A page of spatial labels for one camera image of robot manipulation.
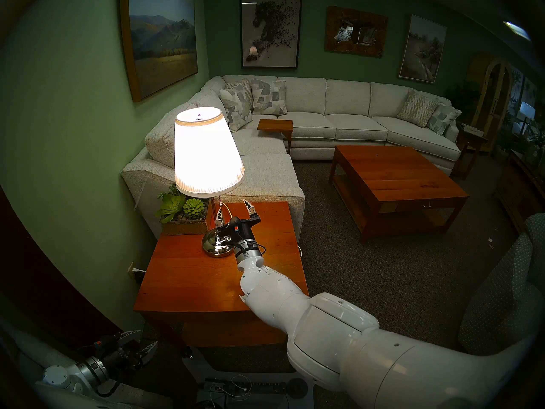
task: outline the patterned armchair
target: patterned armchair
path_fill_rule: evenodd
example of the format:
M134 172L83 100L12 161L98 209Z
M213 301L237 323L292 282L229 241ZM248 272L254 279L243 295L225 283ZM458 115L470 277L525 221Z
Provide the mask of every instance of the patterned armchair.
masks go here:
M536 333L545 316L545 214L522 233L467 306L458 341L468 353L496 354Z

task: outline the wooden cabinet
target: wooden cabinet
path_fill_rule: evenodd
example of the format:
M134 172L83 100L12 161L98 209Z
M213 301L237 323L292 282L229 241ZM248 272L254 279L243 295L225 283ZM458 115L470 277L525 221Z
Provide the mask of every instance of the wooden cabinet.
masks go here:
M488 143L481 151L490 152L511 96L511 66L503 58L480 52L471 61L466 80L479 84L481 96L470 124L484 131Z
M520 154L513 151L498 181L496 193L519 233L524 231L526 218L545 212L543 180L522 161Z

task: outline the electrical outlet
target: electrical outlet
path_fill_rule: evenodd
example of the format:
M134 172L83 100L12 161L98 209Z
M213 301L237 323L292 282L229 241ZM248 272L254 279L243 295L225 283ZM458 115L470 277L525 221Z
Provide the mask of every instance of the electrical outlet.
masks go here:
M135 267L135 262L132 261L132 262L131 262L131 265L129 265L129 269L127 270L127 273L131 276L131 278L132 278L133 280L136 281L136 279L135 279L135 274L132 272L132 269L133 269L134 267Z

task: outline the striped pillow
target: striped pillow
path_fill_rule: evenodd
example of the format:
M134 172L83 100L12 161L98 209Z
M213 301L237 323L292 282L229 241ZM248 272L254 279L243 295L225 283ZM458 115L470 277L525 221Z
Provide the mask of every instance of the striped pillow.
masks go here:
M252 87L250 86L250 81L248 79L240 79L236 82L228 83L225 88L231 89L232 87L235 87L236 85L242 85L244 88L244 96L246 96L246 101L248 102L248 105L250 106L250 111L253 112L253 96L252 96Z
M397 118L416 124L419 127L426 127L428 120L439 104L437 98L421 95L411 89L407 101L397 114Z

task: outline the mountain painting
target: mountain painting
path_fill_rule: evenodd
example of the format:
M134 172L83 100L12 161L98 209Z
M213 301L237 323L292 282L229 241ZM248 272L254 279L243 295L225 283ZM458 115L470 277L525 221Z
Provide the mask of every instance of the mountain painting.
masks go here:
M197 72L194 0L122 0L122 33L133 101Z

